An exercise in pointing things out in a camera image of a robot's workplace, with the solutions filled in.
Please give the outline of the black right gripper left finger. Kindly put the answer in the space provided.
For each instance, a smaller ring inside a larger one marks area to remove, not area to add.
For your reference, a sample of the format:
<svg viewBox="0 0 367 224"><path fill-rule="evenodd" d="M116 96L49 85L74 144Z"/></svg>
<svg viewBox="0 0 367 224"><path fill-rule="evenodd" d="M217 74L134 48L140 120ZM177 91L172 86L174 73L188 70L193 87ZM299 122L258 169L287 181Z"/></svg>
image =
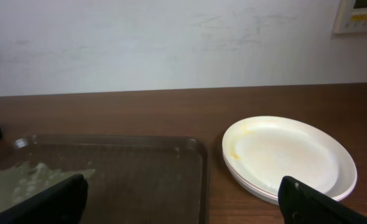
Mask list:
<svg viewBox="0 0 367 224"><path fill-rule="evenodd" d="M0 224L80 223L88 182L75 174L0 213Z"/></svg>

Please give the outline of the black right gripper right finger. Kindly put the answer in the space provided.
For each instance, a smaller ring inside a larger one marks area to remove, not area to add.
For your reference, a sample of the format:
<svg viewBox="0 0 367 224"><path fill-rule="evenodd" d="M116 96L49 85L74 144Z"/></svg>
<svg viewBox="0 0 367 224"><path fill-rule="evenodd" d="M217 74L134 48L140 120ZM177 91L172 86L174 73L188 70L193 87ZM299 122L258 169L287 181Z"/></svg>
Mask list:
<svg viewBox="0 0 367 224"><path fill-rule="evenodd" d="M367 224L367 217L299 180L285 176L278 191L285 224Z"/></svg>

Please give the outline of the cream plastic plate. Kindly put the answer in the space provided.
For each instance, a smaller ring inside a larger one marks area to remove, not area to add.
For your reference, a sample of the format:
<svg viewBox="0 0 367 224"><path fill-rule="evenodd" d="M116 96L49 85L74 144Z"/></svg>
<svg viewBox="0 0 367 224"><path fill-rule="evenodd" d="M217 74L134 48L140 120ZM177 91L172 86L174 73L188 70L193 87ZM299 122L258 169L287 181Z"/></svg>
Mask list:
<svg viewBox="0 0 367 224"><path fill-rule="evenodd" d="M355 165L349 152L327 133L277 116L237 121L224 133L221 146L241 177L277 194L287 175L324 194L337 181L340 166Z"/></svg>

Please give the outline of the pink plastic plate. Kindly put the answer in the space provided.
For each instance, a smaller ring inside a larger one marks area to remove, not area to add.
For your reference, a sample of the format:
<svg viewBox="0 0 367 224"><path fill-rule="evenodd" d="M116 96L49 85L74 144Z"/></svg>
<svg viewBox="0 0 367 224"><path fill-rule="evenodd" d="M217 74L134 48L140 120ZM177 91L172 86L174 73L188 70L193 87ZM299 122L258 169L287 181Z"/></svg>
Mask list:
<svg viewBox="0 0 367 224"><path fill-rule="evenodd" d="M278 205L278 197L277 193L270 193L267 190L263 190L260 187L249 183L243 177L241 177L229 164L227 158L223 156L223 160L229 169L231 175L234 179L246 189L249 193L253 194L254 196L260 198L263 201L269 202L274 205ZM349 196L352 191L355 189L357 180L358 180L358 172L356 166L353 165L342 165L339 167L338 178L333 187L325 192L324 194L331 199L339 202Z"/></svg>

